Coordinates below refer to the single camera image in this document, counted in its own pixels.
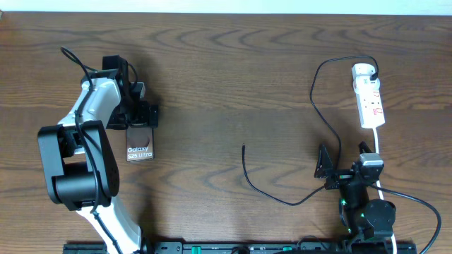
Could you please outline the white power strip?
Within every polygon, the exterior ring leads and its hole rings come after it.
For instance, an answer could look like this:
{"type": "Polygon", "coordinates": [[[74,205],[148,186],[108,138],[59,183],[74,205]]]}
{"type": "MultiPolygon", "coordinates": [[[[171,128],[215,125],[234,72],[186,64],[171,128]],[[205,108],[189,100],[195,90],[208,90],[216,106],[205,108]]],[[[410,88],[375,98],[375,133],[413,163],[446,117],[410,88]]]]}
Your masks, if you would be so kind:
{"type": "Polygon", "coordinates": [[[368,63],[356,63],[352,67],[353,90],[357,98],[357,108],[362,128],[373,129],[385,124],[380,85],[374,66],[368,63]]]}

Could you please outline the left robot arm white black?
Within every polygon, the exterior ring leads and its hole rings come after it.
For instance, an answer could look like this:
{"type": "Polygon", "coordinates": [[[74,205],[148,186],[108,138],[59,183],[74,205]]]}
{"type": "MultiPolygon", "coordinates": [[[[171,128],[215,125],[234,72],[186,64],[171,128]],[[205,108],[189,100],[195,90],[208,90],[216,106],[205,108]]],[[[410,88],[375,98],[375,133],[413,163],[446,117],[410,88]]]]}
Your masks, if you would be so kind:
{"type": "Polygon", "coordinates": [[[118,196],[119,169],[106,133],[157,125],[157,108],[144,100],[144,83],[129,80],[131,68],[118,55],[103,57],[99,71],[83,66],[70,112],[37,134],[50,200],[86,218],[105,253],[155,251],[118,196]]]}

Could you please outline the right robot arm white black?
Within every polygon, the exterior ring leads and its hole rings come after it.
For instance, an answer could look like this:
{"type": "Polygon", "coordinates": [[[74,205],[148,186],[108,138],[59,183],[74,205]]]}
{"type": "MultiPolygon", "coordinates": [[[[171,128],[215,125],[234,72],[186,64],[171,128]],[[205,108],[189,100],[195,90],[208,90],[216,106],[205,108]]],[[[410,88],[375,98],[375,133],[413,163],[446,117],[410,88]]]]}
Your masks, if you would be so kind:
{"type": "Polygon", "coordinates": [[[319,145],[314,176],[324,179],[326,190],[340,191],[340,216],[354,238],[386,240],[393,235],[396,207],[380,198],[371,200],[367,188],[379,180],[384,163],[366,143],[359,144],[359,159],[349,169],[335,169],[326,146],[319,145]]]}

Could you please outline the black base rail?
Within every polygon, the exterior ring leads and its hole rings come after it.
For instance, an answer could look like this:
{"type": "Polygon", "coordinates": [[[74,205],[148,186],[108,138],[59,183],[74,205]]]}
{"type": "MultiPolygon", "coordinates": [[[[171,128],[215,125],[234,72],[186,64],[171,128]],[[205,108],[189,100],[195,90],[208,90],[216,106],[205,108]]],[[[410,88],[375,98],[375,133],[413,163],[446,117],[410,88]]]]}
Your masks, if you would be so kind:
{"type": "Polygon", "coordinates": [[[355,243],[350,249],[338,243],[302,241],[301,243],[181,243],[156,242],[154,254],[270,254],[270,253],[392,253],[388,243],[355,243]]]}

